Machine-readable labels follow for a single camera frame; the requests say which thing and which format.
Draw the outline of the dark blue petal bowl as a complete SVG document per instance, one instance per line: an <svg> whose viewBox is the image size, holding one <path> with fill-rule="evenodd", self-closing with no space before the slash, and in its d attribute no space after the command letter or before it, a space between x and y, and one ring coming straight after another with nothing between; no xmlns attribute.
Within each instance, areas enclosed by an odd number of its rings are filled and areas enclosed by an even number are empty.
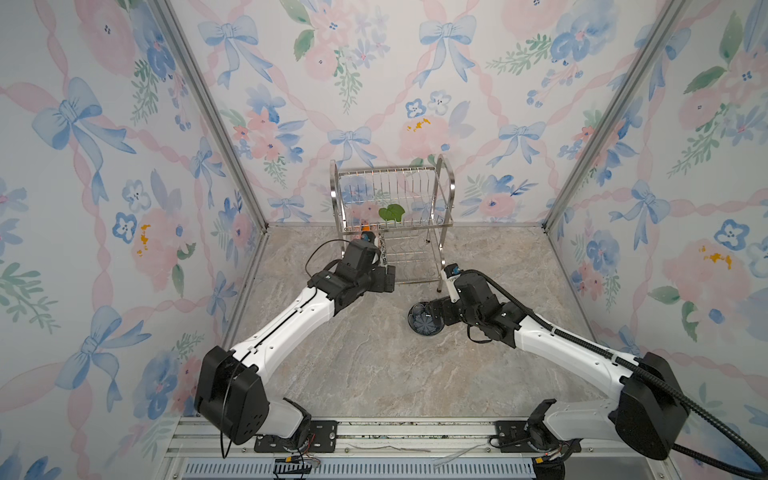
<svg viewBox="0 0 768 480"><path fill-rule="evenodd" d="M407 323L418 335L432 337L442 332L444 322L431 313L427 302L414 304L407 315Z"/></svg>

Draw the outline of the steel wire dish rack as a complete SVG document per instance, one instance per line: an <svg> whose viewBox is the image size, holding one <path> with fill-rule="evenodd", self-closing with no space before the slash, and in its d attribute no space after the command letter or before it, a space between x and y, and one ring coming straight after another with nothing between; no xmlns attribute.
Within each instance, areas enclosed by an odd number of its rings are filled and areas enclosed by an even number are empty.
<svg viewBox="0 0 768 480"><path fill-rule="evenodd" d="M406 166L342 168L335 161L330 166L337 236L346 245L361 237L362 225L370 225L382 237L382 263L397 269L399 284L433 284L442 290L455 194L454 171L442 154ZM389 204L405 209L401 222L380 219L378 210Z"/></svg>

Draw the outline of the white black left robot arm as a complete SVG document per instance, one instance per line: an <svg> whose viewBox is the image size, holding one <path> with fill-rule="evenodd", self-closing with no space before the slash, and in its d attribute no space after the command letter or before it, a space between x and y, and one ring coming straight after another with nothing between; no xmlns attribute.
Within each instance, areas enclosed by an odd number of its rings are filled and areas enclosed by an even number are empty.
<svg viewBox="0 0 768 480"><path fill-rule="evenodd" d="M266 385L285 358L321 325L367 292L392 293L396 270L385 266L376 237L349 241L343 256L310 276L298 297L265 327L226 350L203 358L196 413L217 427L222 441L242 445L261 436L302 451L311 414L288 399L270 397Z"/></svg>

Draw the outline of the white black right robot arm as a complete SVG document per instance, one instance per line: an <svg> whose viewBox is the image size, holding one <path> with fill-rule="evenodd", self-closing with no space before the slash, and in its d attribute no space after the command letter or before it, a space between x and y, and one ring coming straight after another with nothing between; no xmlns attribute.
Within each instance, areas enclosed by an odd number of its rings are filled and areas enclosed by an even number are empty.
<svg viewBox="0 0 768 480"><path fill-rule="evenodd" d="M634 357L564 330L479 271L449 268L443 281L447 296L411 308L409 323L415 332L433 336L454 324L478 329L483 342L548 360L603 395L600 401L580 403L545 399L517 435L498 440L499 447L523 443L550 453L582 440L607 440L621 441L653 460L668 457L689 409L671 394L678 384L664 359Z"/></svg>

